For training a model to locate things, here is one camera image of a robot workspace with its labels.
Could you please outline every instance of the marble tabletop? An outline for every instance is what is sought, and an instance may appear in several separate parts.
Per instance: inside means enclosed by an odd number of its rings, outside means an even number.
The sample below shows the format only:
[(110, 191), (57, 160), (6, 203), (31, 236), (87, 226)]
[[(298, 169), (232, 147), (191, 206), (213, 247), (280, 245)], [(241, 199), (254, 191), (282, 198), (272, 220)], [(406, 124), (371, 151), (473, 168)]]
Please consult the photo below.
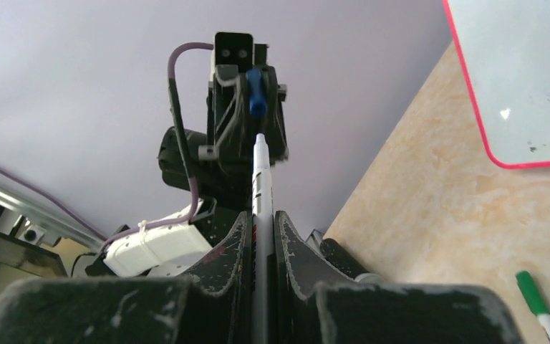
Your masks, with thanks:
[(527, 343), (546, 343), (515, 273), (550, 304), (550, 168), (488, 159), (453, 45), (325, 237), (391, 282), (487, 286)]

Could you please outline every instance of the purple cable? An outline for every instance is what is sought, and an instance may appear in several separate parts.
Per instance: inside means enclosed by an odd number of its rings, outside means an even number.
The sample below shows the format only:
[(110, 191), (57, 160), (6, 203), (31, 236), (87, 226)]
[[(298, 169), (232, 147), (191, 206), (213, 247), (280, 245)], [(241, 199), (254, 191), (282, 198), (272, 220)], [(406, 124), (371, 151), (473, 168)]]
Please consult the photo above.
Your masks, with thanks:
[(75, 221), (79, 222), (85, 229), (92, 232), (98, 239), (105, 240), (105, 236), (102, 235), (98, 230), (96, 230), (94, 227), (90, 226), (87, 221), (85, 221), (81, 216), (76, 215), (71, 209), (66, 207), (61, 201), (47, 193), (46, 191), (41, 190), (38, 186), (35, 186), (24, 179), (15, 176), (13, 173), (8, 172), (6, 169), (0, 167), (0, 174), (4, 177), (7, 177), (16, 183), (22, 185), (23, 187), (38, 193), (39, 195), (43, 196), (53, 204), (55, 204), (58, 208), (60, 208), (64, 213), (66, 213), (68, 216), (72, 217)]
[[(174, 49), (172, 54), (170, 55), (170, 59), (168, 60), (168, 79), (175, 80), (175, 67), (176, 67), (176, 61), (178, 61), (178, 58), (182, 53), (187, 52), (188, 50), (194, 50), (194, 49), (202, 49), (202, 50), (212, 50), (213, 45), (209, 43), (200, 43), (200, 42), (190, 42), (180, 45), (178, 48)], [(161, 226), (170, 226), (173, 224), (182, 224), (184, 222), (190, 221), (193, 216), (195, 216), (195, 212), (197, 212), (197, 207), (199, 204), (199, 186), (197, 184), (196, 178), (189, 178), (188, 179), (188, 188), (190, 189), (190, 210), (185, 216), (179, 217), (177, 219), (165, 219), (160, 221), (153, 221), (149, 222), (146, 225), (146, 230), (148, 229), (154, 229)], [(125, 238), (128, 235), (136, 234), (140, 231), (140, 227), (135, 227), (132, 229), (128, 229), (126, 231), (122, 231), (121, 233), (117, 233), (113, 235), (112, 237), (108, 238), (105, 243), (100, 247), (100, 250), (98, 252), (103, 252), (106, 250), (106, 248), (109, 247), (113, 242)]]

